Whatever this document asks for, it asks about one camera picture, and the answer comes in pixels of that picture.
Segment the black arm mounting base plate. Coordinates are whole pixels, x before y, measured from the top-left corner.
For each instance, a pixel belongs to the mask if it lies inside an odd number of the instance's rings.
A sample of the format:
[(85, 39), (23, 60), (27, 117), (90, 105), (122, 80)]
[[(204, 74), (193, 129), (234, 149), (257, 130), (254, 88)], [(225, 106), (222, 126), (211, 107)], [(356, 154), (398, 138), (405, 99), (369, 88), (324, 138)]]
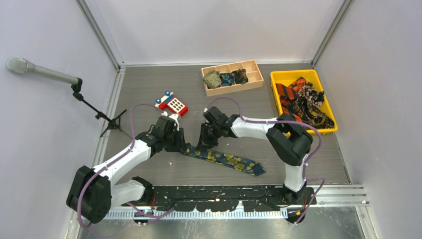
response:
[(300, 223), (306, 209), (314, 204), (315, 191), (308, 186), (297, 193), (285, 186), (155, 186), (128, 206), (148, 207), (150, 213), (172, 210), (223, 214), (237, 209), (245, 213), (280, 213), (287, 209), (286, 220)]

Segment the blue yellow floral tie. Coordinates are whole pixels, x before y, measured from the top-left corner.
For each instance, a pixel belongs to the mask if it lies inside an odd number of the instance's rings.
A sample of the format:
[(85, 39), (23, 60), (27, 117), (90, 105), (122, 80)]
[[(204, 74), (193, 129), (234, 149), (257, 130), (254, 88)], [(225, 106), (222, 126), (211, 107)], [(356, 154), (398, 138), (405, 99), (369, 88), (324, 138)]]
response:
[(186, 143), (181, 154), (225, 166), (251, 176), (260, 176), (266, 173), (266, 169), (258, 161), (212, 149), (197, 150), (196, 147), (190, 143)]

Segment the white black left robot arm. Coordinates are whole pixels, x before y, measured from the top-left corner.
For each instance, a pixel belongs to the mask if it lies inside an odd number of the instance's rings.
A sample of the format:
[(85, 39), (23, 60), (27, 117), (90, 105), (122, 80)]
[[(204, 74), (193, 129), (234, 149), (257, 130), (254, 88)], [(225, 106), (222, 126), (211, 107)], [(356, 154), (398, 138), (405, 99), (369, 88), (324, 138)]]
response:
[(93, 168), (80, 167), (74, 177), (66, 205), (89, 222), (100, 222), (117, 206), (137, 202), (147, 206), (153, 201), (154, 190), (147, 180), (136, 176), (129, 181), (118, 181), (138, 164), (156, 153), (182, 152), (185, 149), (179, 115), (162, 113), (150, 131), (138, 134), (127, 148)]

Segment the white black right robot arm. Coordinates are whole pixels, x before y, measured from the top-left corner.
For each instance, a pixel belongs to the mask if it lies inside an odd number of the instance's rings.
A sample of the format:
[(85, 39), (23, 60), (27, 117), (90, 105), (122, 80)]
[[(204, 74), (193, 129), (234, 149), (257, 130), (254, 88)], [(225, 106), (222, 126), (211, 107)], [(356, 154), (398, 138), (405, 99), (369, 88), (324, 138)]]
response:
[(285, 164), (285, 200), (294, 205), (304, 198), (304, 163), (313, 138), (302, 123), (294, 121), (288, 114), (271, 119), (253, 119), (241, 115), (228, 117), (215, 106), (205, 109), (203, 116), (206, 122), (201, 125), (197, 149), (211, 149), (217, 146), (221, 137), (266, 140)]

